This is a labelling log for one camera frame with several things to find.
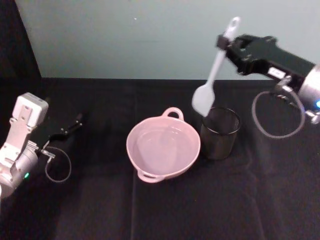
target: spatula head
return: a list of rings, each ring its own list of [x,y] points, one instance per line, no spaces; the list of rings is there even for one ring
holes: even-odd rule
[[[215,101],[215,93],[210,85],[198,87],[192,97],[192,107],[203,117],[209,114],[210,108]]]

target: gray cable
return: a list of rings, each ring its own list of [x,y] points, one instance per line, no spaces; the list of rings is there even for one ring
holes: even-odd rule
[[[47,177],[48,179],[50,179],[52,182],[57,183],[57,184],[61,184],[61,183],[65,182],[65,181],[67,181],[68,178],[70,177],[71,171],[72,171],[71,160],[70,160],[69,156],[68,156],[63,150],[61,150],[60,148],[57,148],[57,147],[54,147],[54,146],[47,146],[46,148],[47,148],[47,149],[55,149],[55,150],[61,151],[61,152],[66,156],[66,158],[68,159],[68,163],[69,163],[69,167],[70,167],[69,173],[68,173],[68,175],[66,176],[66,178],[64,178],[64,179],[62,179],[62,180],[55,180],[55,179],[53,179],[52,177],[50,177],[49,174],[48,174],[48,165],[49,165],[49,163],[50,163],[50,160],[48,160],[48,161],[46,162],[46,165],[45,165],[45,168],[44,168],[44,172],[45,172],[46,177]]]
[[[294,91],[288,91],[288,93],[294,98],[294,100],[296,101],[297,105],[298,105],[298,108],[300,110],[300,124],[299,126],[297,127],[296,130],[294,130],[293,132],[289,133],[289,134],[286,134],[286,135],[282,135],[282,136],[276,136],[276,135],[272,135],[268,132],[266,132],[264,130],[264,128],[261,126],[258,118],[257,118],[257,113],[256,113],[256,105],[257,105],[257,101],[258,101],[258,98],[261,96],[261,95],[264,95],[264,94],[269,94],[270,92],[269,91],[263,91],[263,92],[260,92],[257,96],[255,96],[254,100],[253,100],[253,103],[252,103],[252,109],[251,109],[251,113],[252,113],[252,117],[253,117],[253,120],[254,120],[254,123],[256,124],[257,128],[264,134],[266,135],[267,137],[269,138],[272,138],[272,139],[284,139],[284,138],[288,138],[288,137],[291,137],[293,135],[295,135],[296,133],[298,133],[304,126],[305,124],[305,121],[306,121],[306,116],[305,116],[305,108],[303,106],[303,104],[301,103],[299,97],[297,96],[297,94],[294,92]]]

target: table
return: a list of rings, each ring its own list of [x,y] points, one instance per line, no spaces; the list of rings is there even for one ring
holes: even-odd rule
[[[45,122],[31,139],[43,141],[78,113],[83,128],[57,146],[72,161],[70,179],[50,182],[41,157],[15,193],[2,201],[0,239],[320,239],[320,129],[307,122],[282,140],[263,136],[251,104],[271,80],[221,80],[215,106],[241,118],[233,151],[223,161],[201,154],[183,175],[157,184],[137,177],[126,152],[126,137],[140,121],[178,107],[197,131],[191,107],[203,80],[63,79],[41,84],[0,81],[0,140],[6,139],[18,95],[49,97]],[[258,103],[268,131],[296,127],[299,113],[268,96]]]

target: spatula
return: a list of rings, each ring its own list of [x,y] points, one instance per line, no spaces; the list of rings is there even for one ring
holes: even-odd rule
[[[240,24],[240,20],[240,17],[234,17],[227,26],[223,36],[228,38],[229,41],[233,40],[236,30]],[[206,117],[209,114],[210,108],[215,101],[214,81],[225,56],[226,51],[220,49],[215,57],[208,80],[204,85],[198,87],[193,94],[192,107],[203,117]]]

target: wall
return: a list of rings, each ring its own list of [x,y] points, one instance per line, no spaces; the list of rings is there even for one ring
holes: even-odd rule
[[[217,35],[231,18],[238,34],[320,62],[320,1],[16,0],[43,77],[206,79]],[[219,79],[239,76],[225,62]]]

